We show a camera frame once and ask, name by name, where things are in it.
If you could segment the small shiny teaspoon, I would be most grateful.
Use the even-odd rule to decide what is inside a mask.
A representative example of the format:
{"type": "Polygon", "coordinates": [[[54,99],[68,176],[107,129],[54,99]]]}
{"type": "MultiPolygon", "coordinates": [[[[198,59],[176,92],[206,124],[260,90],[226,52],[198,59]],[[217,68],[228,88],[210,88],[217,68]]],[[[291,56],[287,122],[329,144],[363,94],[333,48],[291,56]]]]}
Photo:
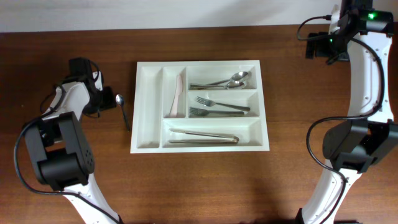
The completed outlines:
{"type": "Polygon", "coordinates": [[[131,127],[129,125],[127,114],[126,114],[125,109],[124,109],[124,105],[125,105],[124,97],[121,94],[117,94],[116,97],[115,97],[115,100],[116,100],[116,103],[121,108],[121,111],[122,111],[122,114],[123,114],[123,119],[124,119],[124,124],[126,126],[126,129],[127,129],[127,131],[130,131],[131,127]]]}

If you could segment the metal kitchen tongs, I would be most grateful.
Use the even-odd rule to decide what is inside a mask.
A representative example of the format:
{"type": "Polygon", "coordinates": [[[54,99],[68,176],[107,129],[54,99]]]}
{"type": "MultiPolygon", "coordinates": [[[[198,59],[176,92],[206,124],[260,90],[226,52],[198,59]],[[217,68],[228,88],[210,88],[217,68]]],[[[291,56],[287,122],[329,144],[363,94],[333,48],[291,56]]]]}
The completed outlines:
{"type": "Polygon", "coordinates": [[[232,134],[204,133],[197,131],[187,131],[182,129],[170,129],[170,131],[173,133],[208,137],[208,139],[169,140],[169,143],[172,144],[237,144],[239,142],[239,138],[232,134]]]}

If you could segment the white plastic knife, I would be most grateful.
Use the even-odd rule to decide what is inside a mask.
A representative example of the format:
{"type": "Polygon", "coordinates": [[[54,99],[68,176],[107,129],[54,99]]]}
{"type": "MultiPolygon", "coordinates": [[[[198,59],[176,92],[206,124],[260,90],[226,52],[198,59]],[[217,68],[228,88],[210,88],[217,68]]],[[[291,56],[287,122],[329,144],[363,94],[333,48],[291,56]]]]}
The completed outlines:
{"type": "Polygon", "coordinates": [[[170,118],[175,118],[177,116],[179,96],[182,92],[183,92],[183,80],[181,75],[177,75],[174,99],[169,113],[170,118]]]}

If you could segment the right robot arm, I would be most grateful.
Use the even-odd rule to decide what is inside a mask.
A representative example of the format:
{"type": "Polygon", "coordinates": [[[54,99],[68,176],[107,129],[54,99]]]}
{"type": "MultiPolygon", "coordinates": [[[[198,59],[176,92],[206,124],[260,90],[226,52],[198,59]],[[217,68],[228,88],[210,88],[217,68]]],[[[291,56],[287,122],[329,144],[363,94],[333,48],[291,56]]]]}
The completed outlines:
{"type": "Polygon", "coordinates": [[[397,146],[388,91],[392,13],[376,10],[371,1],[343,1],[326,20],[326,32],[304,38],[305,56],[324,57],[327,64],[349,62],[349,111],[335,117],[336,126],[323,138],[323,159],[318,160],[323,172],[296,223],[334,223],[352,185],[397,146]]]}

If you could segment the steel fork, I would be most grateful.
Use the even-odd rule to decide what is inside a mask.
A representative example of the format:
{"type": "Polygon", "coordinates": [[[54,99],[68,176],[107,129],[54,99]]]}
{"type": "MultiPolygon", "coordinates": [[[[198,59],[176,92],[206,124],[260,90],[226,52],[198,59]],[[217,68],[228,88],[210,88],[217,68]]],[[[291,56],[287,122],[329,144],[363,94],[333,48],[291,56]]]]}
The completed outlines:
{"type": "Polygon", "coordinates": [[[205,110],[201,108],[189,107],[189,113],[195,116],[244,116],[242,111],[217,111],[205,110]]]}
{"type": "Polygon", "coordinates": [[[196,102],[205,105],[205,106],[224,106],[224,107],[228,107],[228,108],[232,108],[232,109],[236,109],[236,110],[240,110],[240,111],[250,111],[250,107],[247,106],[236,106],[236,105],[229,105],[229,104],[225,104],[225,103],[217,103],[215,101],[206,99],[206,98],[202,98],[202,97],[196,97],[196,102]]]}

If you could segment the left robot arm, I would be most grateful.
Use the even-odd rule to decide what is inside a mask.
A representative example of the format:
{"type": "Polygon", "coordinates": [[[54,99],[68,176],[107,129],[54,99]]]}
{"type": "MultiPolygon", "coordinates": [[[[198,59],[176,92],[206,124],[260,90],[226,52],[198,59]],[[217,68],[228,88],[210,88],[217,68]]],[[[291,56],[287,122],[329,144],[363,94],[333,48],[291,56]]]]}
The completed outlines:
{"type": "Polygon", "coordinates": [[[55,85],[50,106],[27,122],[14,146],[14,167],[23,186],[35,194],[65,197],[85,223],[122,223],[95,179],[95,158],[81,127],[82,116],[99,118],[116,107],[99,66],[88,58],[68,62],[70,73],[55,85]],[[25,141],[36,179],[49,191],[31,187],[21,175],[18,148],[25,141]]]}

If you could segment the steel tablespoon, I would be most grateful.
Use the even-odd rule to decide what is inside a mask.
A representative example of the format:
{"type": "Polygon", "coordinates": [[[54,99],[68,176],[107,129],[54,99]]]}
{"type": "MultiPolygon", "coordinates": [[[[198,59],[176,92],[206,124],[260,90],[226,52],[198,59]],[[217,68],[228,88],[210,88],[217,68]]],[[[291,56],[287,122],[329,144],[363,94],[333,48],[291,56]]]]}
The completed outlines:
{"type": "Polygon", "coordinates": [[[190,88],[193,89],[225,89],[225,90],[231,90],[231,89],[242,89],[246,85],[243,82],[238,82],[238,81],[231,81],[228,82],[225,85],[195,85],[193,83],[190,84],[190,88]]]}
{"type": "Polygon", "coordinates": [[[251,72],[240,71],[232,75],[229,79],[209,83],[208,85],[219,85],[226,82],[244,82],[249,78],[250,74],[251,72]]]}

